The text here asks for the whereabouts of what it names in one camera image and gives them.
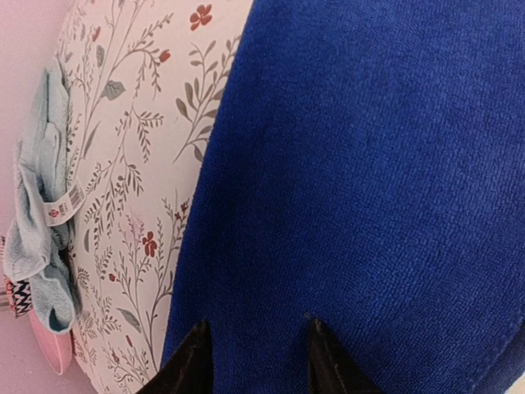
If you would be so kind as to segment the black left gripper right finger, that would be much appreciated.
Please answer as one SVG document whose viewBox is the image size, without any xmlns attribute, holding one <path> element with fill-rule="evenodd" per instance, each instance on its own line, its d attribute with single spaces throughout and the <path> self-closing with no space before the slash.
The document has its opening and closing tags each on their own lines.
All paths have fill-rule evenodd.
<svg viewBox="0 0 525 394">
<path fill-rule="evenodd" d="M 373 394 L 381 389 L 350 357 L 332 330 L 320 319 L 308 328 L 308 392 Z"/>
</svg>

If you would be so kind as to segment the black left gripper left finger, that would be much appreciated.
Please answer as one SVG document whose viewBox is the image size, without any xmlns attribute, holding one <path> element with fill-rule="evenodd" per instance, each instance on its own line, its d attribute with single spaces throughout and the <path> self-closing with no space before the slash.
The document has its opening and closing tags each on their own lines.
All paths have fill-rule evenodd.
<svg viewBox="0 0 525 394">
<path fill-rule="evenodd" d="M 138 394 L 212 393 L 212 336 L 208 322 L 197 323 L 159 372 Z"/>
</svg>

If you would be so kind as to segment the dark blue towel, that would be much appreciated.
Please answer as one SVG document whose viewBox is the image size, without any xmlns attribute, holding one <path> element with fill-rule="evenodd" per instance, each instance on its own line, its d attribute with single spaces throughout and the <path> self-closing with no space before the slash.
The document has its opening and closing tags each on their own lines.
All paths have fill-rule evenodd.
<svg viewBox="0 0 525 394">
<path fill-rule="evenodd" d="M 309 393 L 308 328 L 381 393 L 524 373 L 524 4 L 256 1 L 221 98 L 162 367 Z"/>
</svg>

